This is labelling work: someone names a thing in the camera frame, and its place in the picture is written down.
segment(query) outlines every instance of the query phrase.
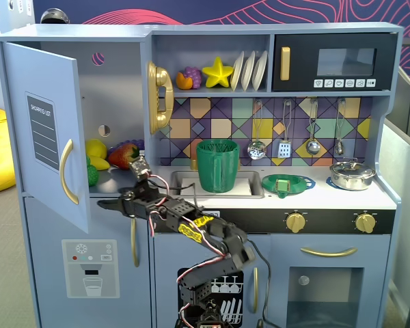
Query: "toy star fruit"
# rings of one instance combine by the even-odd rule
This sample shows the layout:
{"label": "toy star fruit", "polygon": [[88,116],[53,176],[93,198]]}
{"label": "toy star fruit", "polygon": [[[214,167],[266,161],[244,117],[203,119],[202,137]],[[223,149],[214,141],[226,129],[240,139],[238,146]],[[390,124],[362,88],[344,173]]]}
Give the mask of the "toy star fruit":
{"label": "toy star fruit", "polygon": [[233,71],[233,67],[223,66],[220,57],[216,57],[212,67],[204,67],[202,69],[202,72],[208,75],[205,84],[206,87],[214,87],[217,84],[229,87],[228,76],[230,76]]}

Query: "silver pot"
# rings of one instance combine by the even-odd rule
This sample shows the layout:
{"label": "silver pot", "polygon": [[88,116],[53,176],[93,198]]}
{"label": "silver pot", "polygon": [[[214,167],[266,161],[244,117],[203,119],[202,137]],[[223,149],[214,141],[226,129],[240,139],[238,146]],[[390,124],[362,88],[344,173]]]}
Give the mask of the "silver pot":
{"label": "silver pot", "polygon": [[329,167],[331,181],[346,190],[364,190],[369,188],[375,170],[367,165],[350,162],[339,162]]}

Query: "colorful tile backsplash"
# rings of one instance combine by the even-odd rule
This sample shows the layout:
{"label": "colorful tile backsplash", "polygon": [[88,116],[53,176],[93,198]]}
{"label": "colorful tile backsplash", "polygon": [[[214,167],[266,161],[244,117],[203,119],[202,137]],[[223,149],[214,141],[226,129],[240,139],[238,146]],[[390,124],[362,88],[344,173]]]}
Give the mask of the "colorful tile backsplash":
{"label": "colorful tile backsplash", "polygon": [[[321,144],[316,156],[307,153],[310,138],[309,98],[288,98],[288,109],[283,120],[284,98],[261,98],[262,124],[258,138],[267,146],[266,156],[253,161],[247,145],[256,137],[255,120],[260,119],[259,107],[253,98],[177,98],[169,126],[158,131],[161,165],[190,165],[196,157],[196,145],[204,139],[231,139],[241,147],[241,165],[245,166],[329,166],[342,157],[364,159],[370,128],[372,98],[346,98],[345,120],[341,129],[344,155],[334,153],[336,142],[337,98],[318,98],[318,119],[314,138]],[[289,159],[277,157],[279,141],[284,138],[285,124],[291,117],[288,138],[292,142]]]}

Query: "green strainer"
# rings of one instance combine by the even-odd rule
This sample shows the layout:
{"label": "green strainer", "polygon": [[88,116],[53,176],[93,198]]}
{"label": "green strainer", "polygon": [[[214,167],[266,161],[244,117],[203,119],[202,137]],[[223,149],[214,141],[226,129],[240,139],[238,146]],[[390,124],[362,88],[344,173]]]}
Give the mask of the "green strainer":
{"label": "green strainer", "polygon": [[209,139],[196,148],[200,185],[210,193],[225,193],[234,188],[240,147],[227,139]]}
{"label": "green strainer", "polygon": [[302,193],[307,189],[307,181],[305,181],[305,179],[290,174],[272,174],[265,176],[261,181],[261,185],[267,191],[278,194],[279,198]]}

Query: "yellow label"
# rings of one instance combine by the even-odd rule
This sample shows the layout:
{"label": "yellow label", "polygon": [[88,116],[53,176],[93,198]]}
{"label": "yellow label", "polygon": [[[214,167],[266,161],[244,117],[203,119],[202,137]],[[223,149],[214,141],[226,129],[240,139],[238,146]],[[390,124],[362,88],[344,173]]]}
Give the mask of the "yellow label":
{"label": "yellow label", "polygon": [[181,223],[178,231],[181,234],[193,239],[196,243],[202,243],[202,235],[199,232],[194,232],[189,226]]}
{"label": "yellow label", "polygon": [[205,226],[209,221],[214,220],[214,217],[206,217],[205,215],[203,217],[198,217],[196,220],[194,220],[194,224],[197,225],[197,227],[202,227]]}

